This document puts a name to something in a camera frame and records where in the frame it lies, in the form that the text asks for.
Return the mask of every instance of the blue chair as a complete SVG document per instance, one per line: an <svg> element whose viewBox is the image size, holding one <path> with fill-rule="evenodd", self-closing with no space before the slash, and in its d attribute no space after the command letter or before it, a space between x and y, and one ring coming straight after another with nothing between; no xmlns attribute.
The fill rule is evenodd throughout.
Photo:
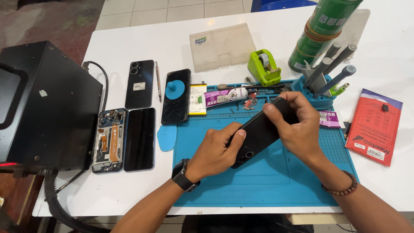
<svg viewBox="0 0 414 233"><path fill-rule="evenodd" d="M280 10L315 5L317 5L316 2L308 0L253 0L251 12Z"/></svg>

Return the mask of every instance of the left hand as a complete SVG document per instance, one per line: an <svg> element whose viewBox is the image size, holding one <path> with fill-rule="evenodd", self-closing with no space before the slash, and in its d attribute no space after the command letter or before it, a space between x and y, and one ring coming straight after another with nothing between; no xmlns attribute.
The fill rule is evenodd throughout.
<svg viewBox="0 0 414 233"><path fill-rule="evenodd" d="M185 172L187 179L196 183L204 177L217 175L231 167L246 138L246 131L238 130L240 126L242 124L233 122L222 130L207 130L203 142L188 161ZM229 148L226 148L226 143L232 135L233 140Z"/></svg>

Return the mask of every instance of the red light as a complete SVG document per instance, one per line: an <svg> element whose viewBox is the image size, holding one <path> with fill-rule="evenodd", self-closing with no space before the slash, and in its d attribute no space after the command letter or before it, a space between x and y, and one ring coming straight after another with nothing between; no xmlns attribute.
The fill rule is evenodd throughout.
<svg viewBox="0 0 414 233"><path fill-rule="evenodd" d="M3 164L0 164L0 167L2 167L2 166L11 166L11 165L16 165L17 163L3 163Z"/></svg>

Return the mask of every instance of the plastic storage box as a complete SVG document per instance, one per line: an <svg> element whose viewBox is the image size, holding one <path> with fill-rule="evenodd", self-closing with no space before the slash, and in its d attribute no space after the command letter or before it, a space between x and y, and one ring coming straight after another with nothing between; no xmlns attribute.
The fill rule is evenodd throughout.
<svg viewBox="0 0 414 233"><path fill-rule="evenodd" d="M256 51L247 23L190 35L195 72L246 63Z"/></svg>

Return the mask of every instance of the wooden bead bracelet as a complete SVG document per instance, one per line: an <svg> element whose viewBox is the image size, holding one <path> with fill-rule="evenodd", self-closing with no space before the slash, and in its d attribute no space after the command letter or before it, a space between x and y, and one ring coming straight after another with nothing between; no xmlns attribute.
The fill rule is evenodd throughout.
<svg viewBox="0 0 414 233"><path fill-rule="evenodd" d="M348 195L354 192L356 190L356 186L358 185L358 182L356 181L355 176L347 171L343 171L343 172L352 179L352 184L349 188L345 189L344 191L332 191L332 190L327 189L323 184L321 184L320 186L322 187L322 189L325 192L329 192L330 194L337 195L337 196L344 196L344 195Z"/></svg>

